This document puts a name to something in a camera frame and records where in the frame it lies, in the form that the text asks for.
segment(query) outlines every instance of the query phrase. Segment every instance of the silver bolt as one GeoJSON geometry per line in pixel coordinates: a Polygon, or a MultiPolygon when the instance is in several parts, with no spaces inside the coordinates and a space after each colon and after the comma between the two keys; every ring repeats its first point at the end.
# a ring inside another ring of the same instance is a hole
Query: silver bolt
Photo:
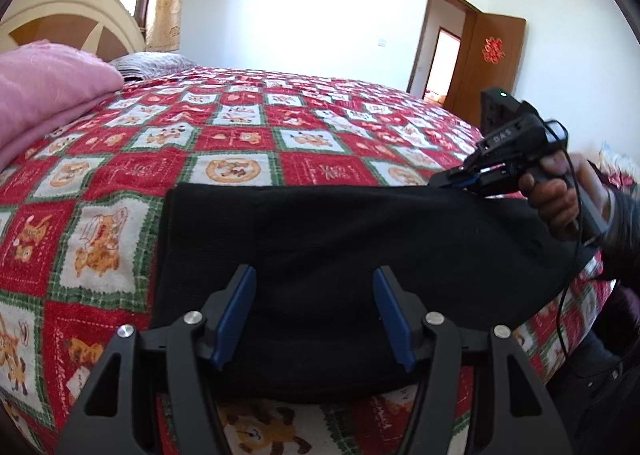
{"type": "Polygon", "coordinates": [[[129,338],[133,336],[133,333],[136,331],[136,328],[128,323],[126,325],[120,325],[116,334],[121,338],[129,338]]]}
{"type": "Polygon", "coordinates": [[[494,334],[501,340],[506,340],[511,336],[511,330],[506,325],[496,325],[494,327],[494,334]]]}
{"type": "Polygon", "coordinates": [[[202,321],[202,313],[197,310],[189,311],[184,315],[184,322],[187,325],[195,325],[196,323],[200,323],[202,321]]]}
{"type": "Polygon", "coordinates": [[[444,316],[439,312],[431,311],[424,317],[429,325],[442,325],[444,323],[444,316]]]}

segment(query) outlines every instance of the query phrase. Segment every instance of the black cable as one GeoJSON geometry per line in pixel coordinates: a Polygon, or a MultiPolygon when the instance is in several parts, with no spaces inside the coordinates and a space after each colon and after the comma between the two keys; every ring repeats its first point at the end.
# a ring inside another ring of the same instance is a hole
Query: black cable
{"type": "MultiPolygon", "coordinates": [[[[555,133],[555,131],[553,130],[553,128],[551,128],[551,126],[542,120],[542,118],[540,118],[540,116],[538,116],[539,120],[542,122],[542,124],[545,127],[545,130],[548,131],[553,137],[554,139],[558,142],[558,143],[562,143],[562,140],[559,139],[558,135],[555,133]]],[[[558,121],[551,121],[549,123],[556,123],[559,125],[560,128],[562,128],[562,131],[564,132],[565,136],[568,136],[569,133],[566,129],[566,127],[558,122],[558,121]]],[[[562,153],[564,154],[568,164],[569,164],[569,171],[571,172],[571,177],[574,180],[574,186],[576,187],[575,190],[575,195],[576,195],[576,200],[578,203],[578,236],[576,238],[575,241],[575,248],[574,248],[574,255],[573,258],[571,260],[571,262],[569,263],[569,267],[567,268],[567,270],[565,271],[565,273],[562,275],[562,282],[564,284],[564,289],[562,289],[562,294],[560,297],[560,302],[559,302],[559,306],[558,306],[558,311],[556,312],[556,333],[558,334],[558,340],[560,342],[560,348],[562,349],[562,354],[564,355],[564,360],[566,361],[567,365],[569,366],[569,368],[571,369],[571,371],[575,374],[576,377],[578,377],[579,379],[593,379],[594,377],[598,377],[599,375],[603,375],[603,374],[607,374],[608,372],[614,370],[615,368],[619,367],[621,363],[623,363],[631,354],[633,354],[633,352],[635,352],[636,347],[640,344],[640,337],[638,339],[636,339],[636,341],[634,342],[634,344],[631,346],[631,348],[628,350],[628,352],[625,353],[625,355],[620,359],[620,361],[618,361],[617,363],[611,365],[610,367],[601,370],[599,372],[595,372],[594,374],[589,374],[589,375],[584,375],[582,373],[580,373],[580,371],[578,369],[575,368],[575,366],[573,365],[571,359],[569,359],[569,350],[566,347],[566,344],[564,343],[564,339],[562,338],[562,324],[561,324],[561,314],[562,314],[562,307],[564,307],[564,302],[566,300],[566,295],[569,292],[569,289],[571,288],[571,284],[574,281],[574,277],[572,276],[572,272],[574,271],[574,269],[577,267],[577,260],[578,260],[578,254],[580,254],[580,246],[581,244],[581,240],[582,240],[582,227],[583,227],[583,221],[584,221],[584,215],[582,213],[582,199],[580,197],[580,190],[577,189],[578,186],[578,176],[575,173],[575,168],[574,168],[574,164],[571,162],[571,158],[569,157],[569,153],[567,152],[566,149],[566,145],[562,145],[562,153]]]]}

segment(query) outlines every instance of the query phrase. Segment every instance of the open door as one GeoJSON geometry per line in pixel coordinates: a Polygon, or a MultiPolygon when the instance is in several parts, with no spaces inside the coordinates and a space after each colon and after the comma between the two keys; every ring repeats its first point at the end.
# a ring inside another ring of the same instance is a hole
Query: open door
{"type": "Polygon", "coordinates": [[[479,127],[480,92],[487,87],[513,89],[526,20],[474,13],[463,28],[460,53],[444,108],[479,127]]]}

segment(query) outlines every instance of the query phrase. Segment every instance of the headboard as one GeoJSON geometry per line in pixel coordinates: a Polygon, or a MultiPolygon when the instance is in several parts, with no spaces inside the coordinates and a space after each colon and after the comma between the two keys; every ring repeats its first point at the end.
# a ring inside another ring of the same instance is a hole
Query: headboard
{"type": "Polygon", "coordinates": [[[119,0],[13,0],[0,20],[0,52],[47,39],[111,61],[145,50],[119,0]]]}

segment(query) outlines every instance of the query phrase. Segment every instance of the red and white patterned blanket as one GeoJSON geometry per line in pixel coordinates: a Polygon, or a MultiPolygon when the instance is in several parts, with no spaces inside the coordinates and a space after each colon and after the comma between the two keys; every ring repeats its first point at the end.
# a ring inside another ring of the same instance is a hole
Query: red and white patterned blanket
{"type": "MultiPolygon", "coordinates": [[[[425,184],[479,138],[442,109],[365,82],[198,68],[127,86],[0,174],[3,404],[52,453],[116,326],[148,323],[162,197],[174,183],[425,184]]],[[[572,346],[609,295],[609,284],[588,283],[599,269],[596,257],[562,311],[572,346]]],[[[549,304],[516,332],[545,380],[562,362],[556,310],[549,304]]],[[[466,371],[452,454],[464,450],[471,386],[466,371]]],[[[234,403],[221,415],[238,455],[384,455],[398,446],[414,393],[234,403]]],[[[170,409],[160,410],[166,452],[176,453],[170,409]]]]}

